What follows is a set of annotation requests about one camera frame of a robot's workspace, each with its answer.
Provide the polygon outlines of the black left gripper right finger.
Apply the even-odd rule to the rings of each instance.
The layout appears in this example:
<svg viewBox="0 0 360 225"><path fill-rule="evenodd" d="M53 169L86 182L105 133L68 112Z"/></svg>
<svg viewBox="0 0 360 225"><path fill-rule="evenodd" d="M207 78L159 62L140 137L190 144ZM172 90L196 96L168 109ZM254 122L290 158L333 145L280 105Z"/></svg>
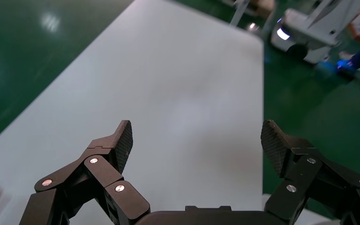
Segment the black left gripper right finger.
<svg viewBox="0 0 360 225"><path fill-rule="evenodd" d="M285 134L273 120L263 122L262 150L282 182L264 211L293 225L309 199L326 207L342 225L360 225L360 174L327 159L308 140Z"/></svg>

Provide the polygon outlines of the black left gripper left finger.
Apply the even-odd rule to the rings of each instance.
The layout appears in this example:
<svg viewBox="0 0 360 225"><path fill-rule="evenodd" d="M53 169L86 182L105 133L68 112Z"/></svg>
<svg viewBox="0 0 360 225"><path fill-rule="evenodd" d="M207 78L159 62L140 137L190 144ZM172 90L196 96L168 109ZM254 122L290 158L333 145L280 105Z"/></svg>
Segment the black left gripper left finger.
<svg viewBox="0 0 360 225"><path fill-rule="evenodd" d="M150 204L122 175L132 146L131 122L123 120L112 135L93 140L77 160L35 184L20 224L67 225L90 200L114 224L136 224Z"/></svg>

